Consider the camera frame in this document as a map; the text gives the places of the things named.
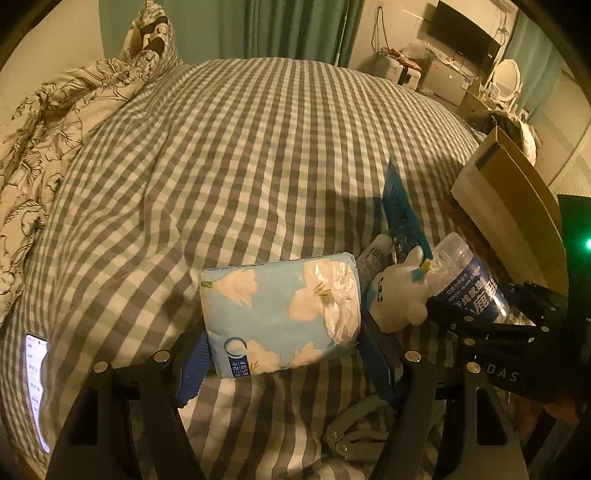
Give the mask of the clear water bottle blue label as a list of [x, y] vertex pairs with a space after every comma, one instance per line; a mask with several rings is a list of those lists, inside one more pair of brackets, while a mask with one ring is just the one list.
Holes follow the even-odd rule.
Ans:
[[489, 269], [456, 232], [434, 248], [426, 281], [431, 297], [469, 312], [476, 320], [503, 322], [510, 313]]

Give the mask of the white plush toy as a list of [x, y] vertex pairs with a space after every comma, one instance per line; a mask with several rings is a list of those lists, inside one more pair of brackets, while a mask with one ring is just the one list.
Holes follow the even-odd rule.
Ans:
[[420, 326], [427, 319], [429, 269], [430, 261], [424, 259], [418, 245], [403, 263], [389, 266], [370, 283], [366, 308], [384, 333], [398, 332], [409, 325]]

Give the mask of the blue packet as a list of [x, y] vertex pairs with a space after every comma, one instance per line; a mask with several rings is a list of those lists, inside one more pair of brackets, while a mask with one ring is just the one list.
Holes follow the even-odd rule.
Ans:
[[415, 247], [420, 246], [424, 258], [432, 260], [431, 246], [394, 162], [390, 162], [386, 170], [382, 204], [396, 258], [405, 260]]

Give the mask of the light blue tissue pack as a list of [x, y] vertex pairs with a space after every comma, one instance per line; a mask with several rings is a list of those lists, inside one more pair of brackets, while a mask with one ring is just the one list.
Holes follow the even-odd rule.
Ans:
[[221, 378], [318, 363], [352, 347], [361, 330], [360, 279], [347, 252], [207, 269], [199, 282]]

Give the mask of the white tube with barcode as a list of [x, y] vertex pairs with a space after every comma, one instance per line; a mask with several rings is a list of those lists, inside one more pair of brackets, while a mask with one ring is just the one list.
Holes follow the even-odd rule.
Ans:
[[386, 234], [379, 234], [356, 258], [356, 269], [362, 294], [365, 294], [374, 278], [388, 266], [388, 257], [393, 247], [393, 240]]

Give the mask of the lit smartphone screen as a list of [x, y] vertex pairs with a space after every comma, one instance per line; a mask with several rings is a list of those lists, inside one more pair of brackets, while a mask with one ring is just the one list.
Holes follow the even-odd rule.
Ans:
[[41, 367], [46, 353], [46, 340], [32, 334], [25, 336], [25, 365], [31, 414], [39, 445], [44, 453], [49, 453], [50, 446], [46, 442], [40, 426], [40, 410], [44, 391]]

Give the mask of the brown cardboard box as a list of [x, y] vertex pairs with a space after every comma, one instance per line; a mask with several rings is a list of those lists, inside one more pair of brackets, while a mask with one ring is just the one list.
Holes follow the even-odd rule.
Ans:
[[502, 129], [494, 128], [480, 144], [451, 196], [511, 280], [568, 293], [557, 200]]

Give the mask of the white louvered wardrobe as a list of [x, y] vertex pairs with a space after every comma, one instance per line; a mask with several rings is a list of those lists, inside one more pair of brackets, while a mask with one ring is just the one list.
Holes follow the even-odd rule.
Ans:
[[536, 125], [536, 169], [553, 195], [590, 196], [590, 104], [566, 64]]

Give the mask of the black clothes pile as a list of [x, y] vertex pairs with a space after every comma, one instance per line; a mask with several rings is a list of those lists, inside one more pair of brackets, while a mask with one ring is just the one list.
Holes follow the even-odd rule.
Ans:
[[503, 111], [479, 111], [467, 115], [466, 122], [475, 130], [489, 134], [495, 128], [501, 129], [535, 166], [540, 145], [535, 129], [514, 115]]

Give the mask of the wooden dresser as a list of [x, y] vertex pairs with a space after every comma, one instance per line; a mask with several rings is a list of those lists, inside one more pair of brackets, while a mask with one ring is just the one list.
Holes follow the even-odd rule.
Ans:
[[478, 96], [470, 91], [467, 91], [456, 109], [456, 114], [466, 119], [472, 114], [481, 114], [482, 112], [489, 112], [491, 108], [484, 103]]

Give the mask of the oval white vanity mirror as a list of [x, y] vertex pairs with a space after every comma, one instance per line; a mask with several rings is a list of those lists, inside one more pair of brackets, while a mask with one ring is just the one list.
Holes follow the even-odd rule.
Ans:
[[496, 99], [510, 102], [522, 85], [519, 65], [513, 59], [502, 60], [494, 69], [489, 86]]

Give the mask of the green curtain by wardrobe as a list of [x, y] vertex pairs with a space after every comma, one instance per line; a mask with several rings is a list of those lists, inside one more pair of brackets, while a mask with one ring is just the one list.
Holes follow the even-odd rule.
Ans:
[[544, 113], [563, 57], [543, 30], [520, 10], [504, 58], [514, 60], [519, 67], [521, 90], [516, 103], [518, 110], [526, 110], [529, 122], [534, 123]]

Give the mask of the small grey refrigerator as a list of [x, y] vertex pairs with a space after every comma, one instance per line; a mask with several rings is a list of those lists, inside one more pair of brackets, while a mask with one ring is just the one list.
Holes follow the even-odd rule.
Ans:
[[472, 79], [461, 73], [456, 67], [433, 58], [426, 72], [422, 75], [420, 92], [435, 95], [440, 99], [459, 106], [472, 84]]

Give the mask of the white suitcase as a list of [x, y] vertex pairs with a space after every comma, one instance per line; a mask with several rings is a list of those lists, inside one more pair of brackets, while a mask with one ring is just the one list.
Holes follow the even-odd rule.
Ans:
[[400, 86], [415, 91], [421, 80], [422, 72], [404, 66], [392, 57], [379, 57], [374, 66], [373, 75], [391, 80]]

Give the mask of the grey white checkered bedsheet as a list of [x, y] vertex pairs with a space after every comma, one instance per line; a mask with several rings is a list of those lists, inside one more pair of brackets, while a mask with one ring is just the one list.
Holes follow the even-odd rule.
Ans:
[[1, 333], [16, 452], [39, 473], [25, 336], [47, 341], [40, 426], [52, 442], [100, 360], [144, 361], [200, 315], [202, 270], [359, 254], [387, 228], [394, 162], [431, 243], [481, 137], [391, 81], [280, 58], [178, 65], [108, 118], [71, 162], [25, 258]]

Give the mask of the floral white quilt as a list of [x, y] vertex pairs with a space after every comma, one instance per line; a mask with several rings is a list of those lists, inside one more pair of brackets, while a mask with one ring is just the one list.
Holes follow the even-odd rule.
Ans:
[[67, 71], [26, 97], [1, 128], [1, 314], [24, 288], [23, 270], [70, 162], [90, 134], [178, 61], [164, 9], [144, 3], [122, 51]]

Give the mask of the large green curtain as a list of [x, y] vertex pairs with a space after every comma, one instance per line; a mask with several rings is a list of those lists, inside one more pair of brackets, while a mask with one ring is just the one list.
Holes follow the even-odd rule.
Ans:
[[107, 57], [280, 57], [346, 67], [362, 1], [100, 1]]

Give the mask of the black wall television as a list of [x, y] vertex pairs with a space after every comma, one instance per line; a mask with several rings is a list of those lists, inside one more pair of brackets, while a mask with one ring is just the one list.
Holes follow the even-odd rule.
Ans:
[[427, 34], [479, 66], [493, 62], [501, 48], [485, 30], [443, 1], [435, 8]]

